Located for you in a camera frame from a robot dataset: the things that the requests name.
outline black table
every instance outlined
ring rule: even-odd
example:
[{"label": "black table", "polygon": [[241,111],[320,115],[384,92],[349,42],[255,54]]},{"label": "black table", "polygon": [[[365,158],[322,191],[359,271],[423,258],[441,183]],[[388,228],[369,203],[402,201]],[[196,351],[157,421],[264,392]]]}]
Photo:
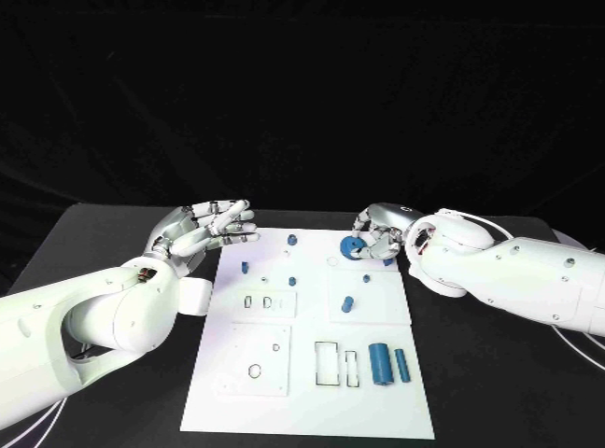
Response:
[{"label": "black table", "polygon": [[[169,211],[74,206],[12,293],[118,266],[138,256],[151,228]],[[350,213],[270,210],[257,212],[255,223],[349,229],[353,219]],[[555,241],[536,218],[493,220],[515,236]],[[211,252],[196,276],[213,280],[218,260],[219,251]],[[605,446],[605,373],[578,357],[548,326],[498,311],[472,296],[450,299],[434,294],[408,276],[405,256],[399,270],[435,441],[180,432],[205,326],[203,317],[180,315],[157,350],[71,396],[43,447]],[[37,415],[0,431],[0,446]]]}]

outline blue round disc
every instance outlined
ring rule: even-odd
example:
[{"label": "blue round disc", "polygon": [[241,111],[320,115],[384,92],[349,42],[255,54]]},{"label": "blue round disc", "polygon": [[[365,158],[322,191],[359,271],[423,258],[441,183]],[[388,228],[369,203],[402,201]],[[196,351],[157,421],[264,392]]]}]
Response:
[{"label": "blue round disc", "polygon": [[362,249],[366,246],[366,242],[361,238],[346,236],[340,241],[340,253],[346,259],[358,260],[350,254],[355,249]]}]

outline circular hole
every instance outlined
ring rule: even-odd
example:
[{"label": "circular hole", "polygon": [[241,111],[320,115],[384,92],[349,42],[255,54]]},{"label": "circular hole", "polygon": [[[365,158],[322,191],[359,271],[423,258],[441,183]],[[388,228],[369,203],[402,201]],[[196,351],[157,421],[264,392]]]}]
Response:
[{"label": "circular hole", "polygon": [[260,367],[260,364],[252,364],[252,366],[249,366],[249,376],[251,378],[257,378],[260,376],[260,374],[262,373],[262,368]]}]

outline robotic arm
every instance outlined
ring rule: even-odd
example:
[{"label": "robotic arm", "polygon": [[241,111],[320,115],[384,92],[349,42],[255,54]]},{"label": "robotic arm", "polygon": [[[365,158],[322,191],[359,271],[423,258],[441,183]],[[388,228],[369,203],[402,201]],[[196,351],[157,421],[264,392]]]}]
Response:
[{"label": "robotic arm", "polygon": [[[0,299],[0,429],[88,387],[164,342],[177,312],[205,315],[212,282],[185,278],[206,251],[257,241],[248,201],[174,209],[143,257]],[[61,326],[98,357],[66,353]]]},{"label": "robotic arm", "polygon": [[[464,217],[496,227],[508,240],[498,243]],[[359,238],[368,222],[372,246]],[[389,259],[405,246],[411,276],[443,296],[470,292],[515,315],[605,337],[605,255],[513,238],[490,221],[453,210],[424,216],[394,203],[371,205],[346,240],[342,251],[350,259]]]}]

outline black curtain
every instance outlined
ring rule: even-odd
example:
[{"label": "black curtain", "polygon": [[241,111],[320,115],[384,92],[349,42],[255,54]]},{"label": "black curtain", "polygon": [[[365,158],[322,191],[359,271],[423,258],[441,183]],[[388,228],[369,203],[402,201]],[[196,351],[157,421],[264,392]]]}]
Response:
[{"label": "black curtain", "polygon": [[0,253],[76,202],[534,215],[605,250],[605,11],[0,6]]}]

